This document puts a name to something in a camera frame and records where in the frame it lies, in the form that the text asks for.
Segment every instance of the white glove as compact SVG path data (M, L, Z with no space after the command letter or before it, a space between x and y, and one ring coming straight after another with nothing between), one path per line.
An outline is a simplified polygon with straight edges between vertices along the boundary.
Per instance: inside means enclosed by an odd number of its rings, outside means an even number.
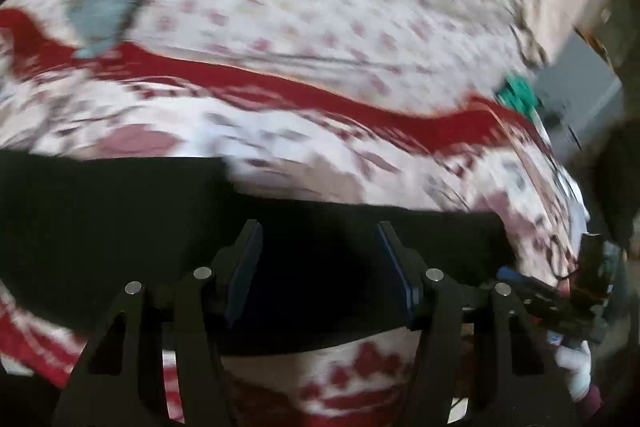
M587 341L578 349L559 346L556 350L556 363L564 371L564 379L574 402L582 400L591 385L591 351Z

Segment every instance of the bed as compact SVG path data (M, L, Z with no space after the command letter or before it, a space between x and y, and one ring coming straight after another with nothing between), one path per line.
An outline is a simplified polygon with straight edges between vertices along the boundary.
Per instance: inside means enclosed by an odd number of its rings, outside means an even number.
M493 102L505 74L528 71L522 6L146 0L126 41L79 58L83 42L66 0L8 0L0 10L0 146L82 160L222 156L250 194L492 210L518 269L556 285L575 262L558 166L526 118ZM382 426L417 341L400 328L223 362L247 425ZM63 386L83 345L1 287L4 355ZM175 360L165 358L169 413L180 419ZM363 363L373 365L358 370ZM348 385L339 374L350 375Z

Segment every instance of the gloved hand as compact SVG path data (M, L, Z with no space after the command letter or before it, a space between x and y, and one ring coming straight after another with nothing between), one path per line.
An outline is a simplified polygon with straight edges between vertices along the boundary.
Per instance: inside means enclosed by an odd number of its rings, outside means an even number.
M578 349L559 346L555 353L558 367L564 369L564 380L574 402L582 400L591 385L591 351L587 341Z

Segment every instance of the black cloth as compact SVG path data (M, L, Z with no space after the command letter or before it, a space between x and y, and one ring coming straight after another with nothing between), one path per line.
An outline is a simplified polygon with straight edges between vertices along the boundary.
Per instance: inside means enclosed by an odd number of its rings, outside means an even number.
M461 283L514 261L491 213L255 198L233 190L217 158L0 151L0 279L21 306L84 335L127 282L173 282L210 264L247 219L264 229L263 252L222 354L316 349L402 326L374 254L379 221Z

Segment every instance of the silver screw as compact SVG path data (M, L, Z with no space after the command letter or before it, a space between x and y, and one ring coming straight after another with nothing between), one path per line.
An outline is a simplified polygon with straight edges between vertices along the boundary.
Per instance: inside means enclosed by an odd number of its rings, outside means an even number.
M444 273L442 270L438 270L437 268L430 268L425 272L427 279L433 282L442 281L444 279Z
M196 279L208 279L211 277L211 269L208 266L200 266L193 271L193 276Z
M129 295L135 295L140 290L142 290L142 284L138 281L131 281L124 286L124 291L126 291Z
M509 286L508 284L505 284L504 282L498 282L497 285L495 285L495 290L503 296L507 296L511 294L511 286Z

